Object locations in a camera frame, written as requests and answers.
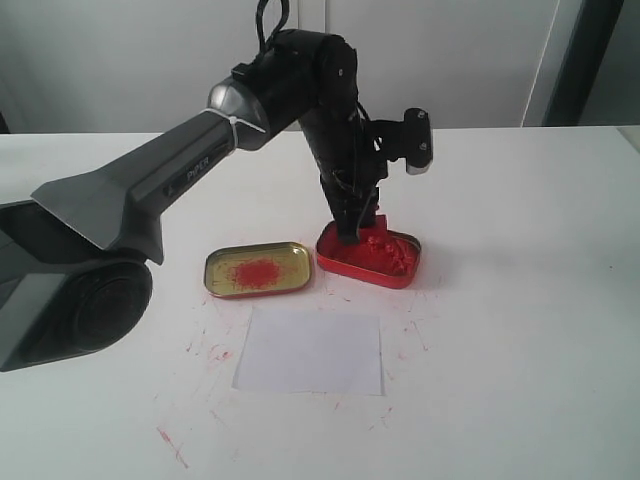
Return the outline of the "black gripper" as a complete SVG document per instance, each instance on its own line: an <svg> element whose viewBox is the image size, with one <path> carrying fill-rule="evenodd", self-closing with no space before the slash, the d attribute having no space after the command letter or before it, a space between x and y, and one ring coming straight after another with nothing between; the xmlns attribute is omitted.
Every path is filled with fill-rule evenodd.
<svg viewBox="0 0 640 480"><path fill-rule="evenodd" d="M343 245L358 244L359 228L376 224L378 182L388 176L386 161L377 155L371 136L335 137L322 144L319 169L338 240Z"/></svg>

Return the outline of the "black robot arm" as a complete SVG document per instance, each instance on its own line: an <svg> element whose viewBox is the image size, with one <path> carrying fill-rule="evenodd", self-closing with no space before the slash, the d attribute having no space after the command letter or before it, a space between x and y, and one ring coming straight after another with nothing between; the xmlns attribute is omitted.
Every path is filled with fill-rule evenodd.
<svg viewBox="0 0 640 480"><path fill-rule="evenodd" d="M100 351L128 334L164 259L161 217L220 161L298 123L339 240L373 225L378 182L358 100L357 54L340 36L274 34L215 85L195 117L87 173L1 208L1 368Z"/></svg>

